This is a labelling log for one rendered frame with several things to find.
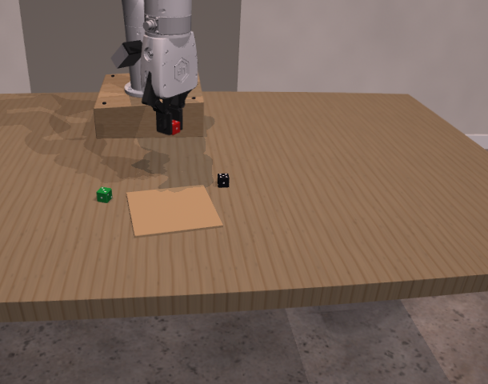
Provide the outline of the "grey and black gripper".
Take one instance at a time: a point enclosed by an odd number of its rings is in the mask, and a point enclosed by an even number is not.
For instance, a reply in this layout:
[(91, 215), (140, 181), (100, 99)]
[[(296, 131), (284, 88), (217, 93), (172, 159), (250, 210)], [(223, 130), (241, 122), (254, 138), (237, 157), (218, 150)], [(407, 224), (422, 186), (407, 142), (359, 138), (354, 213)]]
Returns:
[(157, 132), (173, 133), (172, 115), (182, 130), (182, 108), (188, 93), (197, 84), (194, 32), (161, 35), (145, 31), (141, 55), (142, 104), (156, 111)]

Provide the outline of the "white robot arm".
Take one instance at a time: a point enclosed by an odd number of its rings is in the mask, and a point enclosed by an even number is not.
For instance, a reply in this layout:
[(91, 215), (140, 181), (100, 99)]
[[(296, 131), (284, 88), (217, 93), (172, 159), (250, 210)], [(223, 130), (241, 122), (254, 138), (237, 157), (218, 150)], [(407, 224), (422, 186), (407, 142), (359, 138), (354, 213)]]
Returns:
[(126, 42), (120, 45), (111, 60), (117, 69), (129, 67), (130, 82), (125, 85), (125, 92), (142, 98), (143, 35), (145, 31), (161, 35), (191, 32), (191, 0), (122, 0), (122, 8)]

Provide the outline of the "red die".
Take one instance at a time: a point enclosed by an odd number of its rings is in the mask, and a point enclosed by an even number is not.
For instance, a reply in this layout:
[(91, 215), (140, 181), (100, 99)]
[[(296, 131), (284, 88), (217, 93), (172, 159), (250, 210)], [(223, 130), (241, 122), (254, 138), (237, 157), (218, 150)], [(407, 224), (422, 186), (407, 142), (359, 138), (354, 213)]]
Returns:
[(173, 120), (172, 123), (172, 135), (175, 135), (180, 132), (180, 122)]

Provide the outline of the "green die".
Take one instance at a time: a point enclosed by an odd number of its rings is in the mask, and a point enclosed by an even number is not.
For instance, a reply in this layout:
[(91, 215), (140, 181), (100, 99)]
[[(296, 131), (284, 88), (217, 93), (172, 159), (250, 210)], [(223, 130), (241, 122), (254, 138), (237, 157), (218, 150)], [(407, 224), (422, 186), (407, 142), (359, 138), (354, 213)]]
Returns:
[(98, 202), (108, 203), (112, 199), (111, 188), (101, 187), (96, 193)]

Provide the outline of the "tan flat mat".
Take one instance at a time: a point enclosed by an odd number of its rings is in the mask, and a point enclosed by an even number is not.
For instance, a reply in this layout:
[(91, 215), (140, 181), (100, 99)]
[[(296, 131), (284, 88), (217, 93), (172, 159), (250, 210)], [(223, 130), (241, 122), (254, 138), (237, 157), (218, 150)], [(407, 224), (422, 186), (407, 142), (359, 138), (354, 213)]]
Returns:
[(204, 185), (126, 195), (135, 238), (223, 227)]

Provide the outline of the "black die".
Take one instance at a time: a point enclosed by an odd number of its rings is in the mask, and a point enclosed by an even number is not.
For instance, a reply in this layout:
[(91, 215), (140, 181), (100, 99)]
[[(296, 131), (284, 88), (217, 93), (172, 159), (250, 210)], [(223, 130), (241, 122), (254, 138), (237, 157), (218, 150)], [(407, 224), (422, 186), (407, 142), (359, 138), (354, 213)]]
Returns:
[(218, 174), (218, 187), (229, 187), (229, 181), (228, 174)]

